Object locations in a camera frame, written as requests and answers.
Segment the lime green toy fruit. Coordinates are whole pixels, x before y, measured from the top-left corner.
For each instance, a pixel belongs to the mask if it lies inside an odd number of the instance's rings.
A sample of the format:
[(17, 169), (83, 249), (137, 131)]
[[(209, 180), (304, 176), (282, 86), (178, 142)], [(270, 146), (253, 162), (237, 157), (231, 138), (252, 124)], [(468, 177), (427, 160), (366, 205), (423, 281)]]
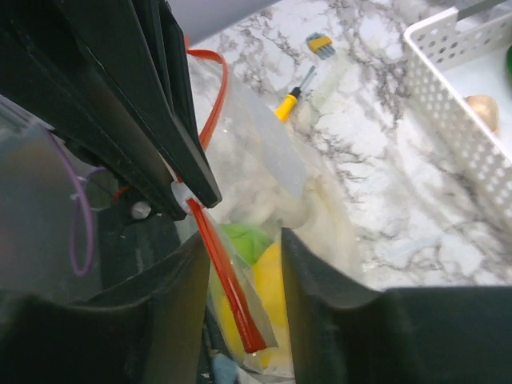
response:
[(238, 254), (250, 265), (254, 265), (264, 251), (274, 242), (273, 239), (258, 226), (243, 223), (221, 224)]

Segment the white perforated plastic basket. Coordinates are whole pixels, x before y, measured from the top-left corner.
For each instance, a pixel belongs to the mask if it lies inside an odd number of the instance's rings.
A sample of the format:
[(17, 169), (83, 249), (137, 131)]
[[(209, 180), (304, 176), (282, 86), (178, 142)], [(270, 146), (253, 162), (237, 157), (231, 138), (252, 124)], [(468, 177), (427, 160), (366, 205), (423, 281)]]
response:
[[(511, 223), (511, 86), (504, 74), (511, 46), (511, 8), (482, 1), (451, 7), (404, 33), (406, 85), (418, 109), (441, 135), (482, 194)], [(491, 96), (499, 108), (494, 134), (466, 103)]]

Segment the yellow toy corn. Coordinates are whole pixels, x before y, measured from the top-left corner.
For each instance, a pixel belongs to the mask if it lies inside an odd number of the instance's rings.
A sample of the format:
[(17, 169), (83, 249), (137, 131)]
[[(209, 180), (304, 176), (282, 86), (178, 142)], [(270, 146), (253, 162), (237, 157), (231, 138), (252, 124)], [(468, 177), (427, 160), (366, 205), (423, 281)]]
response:
[(218, 304), (217, 315), (224, 341), (234, 359), (241, 363), (243, 367), (262, 374), (291, 377), (293, 375), (293, 363), (285, 299), (283, 297), (264, 299), (263, 305), (269, 316), (278, 344), (277, 347), (247, 354), (244, 351), (230, 306), (227, 300), (222, 298)]

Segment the white toy mushroom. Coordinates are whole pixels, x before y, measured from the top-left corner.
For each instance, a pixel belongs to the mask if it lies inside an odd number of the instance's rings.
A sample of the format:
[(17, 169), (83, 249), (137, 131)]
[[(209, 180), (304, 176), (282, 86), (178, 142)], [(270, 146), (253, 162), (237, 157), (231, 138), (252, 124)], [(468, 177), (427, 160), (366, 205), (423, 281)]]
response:
[(299, 196), (265, 179), (259, 190), (240, 197), (228, 218), (264, 227), (273, 237), (281, 228), (291, 228), (317, 256), (333, 264), (358, 256), (346, 208), (334, 181), (324, 174), (308, 176)]

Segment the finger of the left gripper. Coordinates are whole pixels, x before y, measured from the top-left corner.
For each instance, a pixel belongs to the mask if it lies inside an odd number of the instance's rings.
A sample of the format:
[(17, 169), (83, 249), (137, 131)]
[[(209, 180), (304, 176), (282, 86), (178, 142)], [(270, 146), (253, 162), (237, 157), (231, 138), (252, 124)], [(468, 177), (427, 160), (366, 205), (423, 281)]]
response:
[(1, 3), (1, 94), (50, 124), (81, 160), (107, 168), (158, 212), (184, 219), (160, 154), (52, 1)]
[(222, 199), (199, 141), (185, 38), (166, 1), (61, 1), (84, 55), (179, 179)]

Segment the clear orange zip bag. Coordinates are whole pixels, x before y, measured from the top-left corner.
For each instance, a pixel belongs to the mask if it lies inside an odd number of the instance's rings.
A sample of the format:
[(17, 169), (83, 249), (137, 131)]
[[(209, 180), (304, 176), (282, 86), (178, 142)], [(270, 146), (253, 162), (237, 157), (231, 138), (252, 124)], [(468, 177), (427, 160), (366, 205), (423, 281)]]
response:
[(210, 273), (208, 306), (227, 348), (243, 368), (294, 376), (281, 267), (289, 228), (320, 259), (360, 278), (361, 260), (341, 188), (309, 146), (229, 72), (211, 50), (187, 53), (200, 142), (222, 194), (208, 209), (267, 347), (247, 353), (228, 297)]

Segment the yellow toy lemon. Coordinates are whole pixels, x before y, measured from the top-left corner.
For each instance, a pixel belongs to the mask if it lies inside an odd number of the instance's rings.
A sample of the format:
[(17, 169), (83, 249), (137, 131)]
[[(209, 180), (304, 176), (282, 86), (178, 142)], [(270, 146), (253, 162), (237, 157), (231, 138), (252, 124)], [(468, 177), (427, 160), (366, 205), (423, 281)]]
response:
[(288, 330), (281, 244), (271, 244), (252, 266), (252, 270), (256, 291), (272, 325)]

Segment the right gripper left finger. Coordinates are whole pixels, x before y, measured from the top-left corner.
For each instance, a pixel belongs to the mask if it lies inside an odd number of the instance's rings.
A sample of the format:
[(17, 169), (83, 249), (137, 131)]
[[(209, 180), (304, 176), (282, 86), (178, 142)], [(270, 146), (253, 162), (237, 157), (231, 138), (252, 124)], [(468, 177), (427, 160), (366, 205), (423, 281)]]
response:
[(1, 293), (4, 383), (193, 383), (210, 262), (198, 235), (84, 302)]

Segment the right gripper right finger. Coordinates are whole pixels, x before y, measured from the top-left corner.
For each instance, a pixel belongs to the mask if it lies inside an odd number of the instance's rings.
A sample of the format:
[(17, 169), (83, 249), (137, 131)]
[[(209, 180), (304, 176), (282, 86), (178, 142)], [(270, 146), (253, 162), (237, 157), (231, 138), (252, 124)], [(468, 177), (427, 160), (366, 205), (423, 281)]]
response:
[(298, 383), (508, 383), (508, 286), (376, 291), (282, 231), (282, 274)]

